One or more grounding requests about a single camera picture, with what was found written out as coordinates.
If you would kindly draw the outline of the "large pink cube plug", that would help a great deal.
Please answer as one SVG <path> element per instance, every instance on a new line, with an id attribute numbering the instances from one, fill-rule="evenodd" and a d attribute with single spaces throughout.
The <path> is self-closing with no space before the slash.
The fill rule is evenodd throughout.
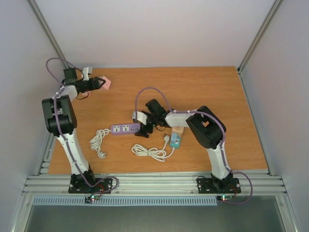
<path id="1" fill-rule="evenodd" d="M 107 77 L 105 76 L 101 76 L 100 78 L 104 79 L 105 80 L 105 84 L 101 87 L 102 89 L 104 90 L 109 90 L 110 86 L 111 86 L 111 80 L 108 79 Z"/>

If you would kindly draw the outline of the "purple power strip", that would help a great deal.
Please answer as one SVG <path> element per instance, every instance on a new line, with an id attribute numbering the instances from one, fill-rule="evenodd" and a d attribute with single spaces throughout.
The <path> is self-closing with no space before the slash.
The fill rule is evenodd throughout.
<path id="1" fill-rule="evenodd" d="M 115 124 L 111 126 L 112 135 L 135 134 L 140 130 L 139 123 Z"/>

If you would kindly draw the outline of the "small blue plug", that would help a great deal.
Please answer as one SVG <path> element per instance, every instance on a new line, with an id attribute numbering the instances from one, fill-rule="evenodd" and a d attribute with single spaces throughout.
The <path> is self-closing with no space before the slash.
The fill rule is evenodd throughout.
<path id="1" fill-rule="evenodd" d="M 176 134 L 176 133 L 173 133 L 172 135 L 171 135 L 171 139 L 170 139 L 170 142 L 172 143 L 172 144 L 179 144 L 179 142 L 180 142 L 180 137 Z"/>

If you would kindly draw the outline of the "teal power strip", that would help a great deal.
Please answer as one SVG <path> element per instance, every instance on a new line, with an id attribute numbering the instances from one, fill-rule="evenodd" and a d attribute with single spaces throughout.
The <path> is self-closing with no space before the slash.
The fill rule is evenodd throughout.
<path id="1" fill-rule="evenodd" d="M 180 143 L 181 137 L 179 137 L 177 134 L 172 134 L 169 142 L 170 147 L 178 149 L 180 147 Z"/>

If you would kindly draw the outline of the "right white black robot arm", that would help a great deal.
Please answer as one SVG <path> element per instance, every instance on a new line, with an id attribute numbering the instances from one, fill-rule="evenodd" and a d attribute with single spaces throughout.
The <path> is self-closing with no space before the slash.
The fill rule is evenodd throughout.
<path id="1" fill-rule="evenodd" d="M 225 125 L 206 106 L 197 110 L 165 110 L 156 99 L 146 103 L 148 111 L 133 112 L 134 122 L 140 124 L 136 136 L 148 138 L 153 128 L 184 127 L 189 128 L 209 155 L 211 162 L 211 183 L 217 192 L 223 192 L 230 186 L 233 175 L 229 171 L 225 154 Z"/>

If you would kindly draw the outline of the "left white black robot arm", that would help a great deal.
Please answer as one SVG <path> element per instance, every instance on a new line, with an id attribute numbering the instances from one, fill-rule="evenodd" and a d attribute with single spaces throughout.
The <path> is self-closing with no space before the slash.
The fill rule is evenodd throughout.
<path id="1" fill-rule="evenodd" d="M 60 81 L 60 89 L 56 94 L 42 100 L 42 109 L 47 130 L 61 143 L 71 167 L 69 192 L 93 192 L 97 188 L 97 180 L 84 157 L 77 138 L 77 118 L 72 101 L 80 93 L 100 89 L 106 80 L 100 77 L 89 77 L 87 68 L 82 70 L 82 78 L 78 79 L 75 68 L 64 70 L 65 79 Z"/>

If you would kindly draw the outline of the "wooden cube plug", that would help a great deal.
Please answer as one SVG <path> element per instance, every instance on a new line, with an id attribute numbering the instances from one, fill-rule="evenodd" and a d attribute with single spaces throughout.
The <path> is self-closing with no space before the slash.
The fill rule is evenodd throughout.
<path id="1" fill-rule="evenodd" d="M 175 126 L 175 127 L 172 127 L 171 134 L 177 134 L 178 137 L 181 137 L 183 134 L 183 131 L 184 131 L 184 127 Z"/>

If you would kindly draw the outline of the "left small circuit board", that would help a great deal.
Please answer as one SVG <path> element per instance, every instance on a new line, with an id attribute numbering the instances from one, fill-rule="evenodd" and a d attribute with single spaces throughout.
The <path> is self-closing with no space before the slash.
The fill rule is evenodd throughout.
<path id="1" fill-rule="evenodd" d="M 98 201 L 100 199 L 100 196 L 89 196 L 84 198 L 84 203 L 93 203 L 95 201 Z"/>

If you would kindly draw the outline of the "small circuit board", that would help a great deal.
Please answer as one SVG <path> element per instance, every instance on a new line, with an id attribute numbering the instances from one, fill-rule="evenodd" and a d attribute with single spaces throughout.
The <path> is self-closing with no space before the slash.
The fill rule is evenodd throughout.
<path id="1" fill-rule="evenodd" d="M 84 203 L 93 203 L 95 201 L 98 201 L 100 199 L 100 196 L 89 196 L 84 198 Z"/>
<path id="2" fill-rule="evenodd" d="M 217 201 L 219 202 L 231 201 L 234 199 L 234 197 L 235 196 L 228 196 L 228 195 L 217 196 Z"/>

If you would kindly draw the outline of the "right small circuit board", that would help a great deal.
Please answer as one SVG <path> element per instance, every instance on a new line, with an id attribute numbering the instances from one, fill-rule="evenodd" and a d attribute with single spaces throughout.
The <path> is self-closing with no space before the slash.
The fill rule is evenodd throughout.
<path id="1" fill-rule="evenodd" d="M 228 196 L 228 195 L 217 196 L 217 201 L 219 202 L 231 201 L 234 199 L 234 197 L 235 196 Z"/>

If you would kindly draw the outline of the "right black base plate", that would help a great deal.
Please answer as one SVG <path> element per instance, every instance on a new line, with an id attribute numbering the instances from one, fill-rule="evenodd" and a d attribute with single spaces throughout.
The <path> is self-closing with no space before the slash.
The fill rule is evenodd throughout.
<path id="1" fill-rule="evenodd" d="M 214 185 L 211 178 L 198 176 L 196 178 L 197 190 L 199 194 L 239 194 L 241 193 L 240 183 L 237 178 L 232 180 L 222 190 L 218 190 Z"/>

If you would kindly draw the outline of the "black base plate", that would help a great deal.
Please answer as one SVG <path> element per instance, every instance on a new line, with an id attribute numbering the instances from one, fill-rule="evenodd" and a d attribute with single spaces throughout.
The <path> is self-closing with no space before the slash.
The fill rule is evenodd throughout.
<path id="1" fill-rule="evenodd" d="M 241 193 L 240 183 L 237 178 L 232 180 L 222 190 L 218 190 L 214 185 L 211 178 L 198 176 L 196 178 L 197 190 L 199 194 L 239 194 Z"/>
<path id="2" fill-rule="evenodd" d="M 109 193 L 113 187 L 114 181 L 112 178 L 102 180 L 95 187 L 90 187 L 83 179 L 71 180 L 69 184 L 68 193 L 70 194 L 92 194 L 101 191 Z"/>

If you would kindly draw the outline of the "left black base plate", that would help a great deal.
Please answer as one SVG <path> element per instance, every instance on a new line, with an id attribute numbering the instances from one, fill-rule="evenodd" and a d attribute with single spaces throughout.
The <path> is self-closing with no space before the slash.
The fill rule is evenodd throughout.
<path id="1" fill-rule="evenodd" d="M 92 194 L 101 191 L 109 193 L 113 187 L 114 181 L 112 178 L 102 180 L 95 187 L 90 187 L 83 179 L 71 180 L 69 184 L 68 193 L 70 194 Z"/>

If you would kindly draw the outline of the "aluminium front rail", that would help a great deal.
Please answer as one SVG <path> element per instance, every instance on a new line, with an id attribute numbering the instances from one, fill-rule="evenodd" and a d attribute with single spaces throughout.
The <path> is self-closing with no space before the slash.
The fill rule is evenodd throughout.
<path id="1" fill-rule="evenodd" d="M 190 196 L 198 195 L 201 185 L 196 182 L 198 174 L 121 174 L 118 176 L 119 186 L 113 190 L 112 196 Z M 287 195 L 281 177 L 267 174 L 252 174 L 249 181 L 237 175 L 241 193 L 239 196 Z M 26 179 L 22 195 L 68 195 L 70 176 L 40 175 Z"/>

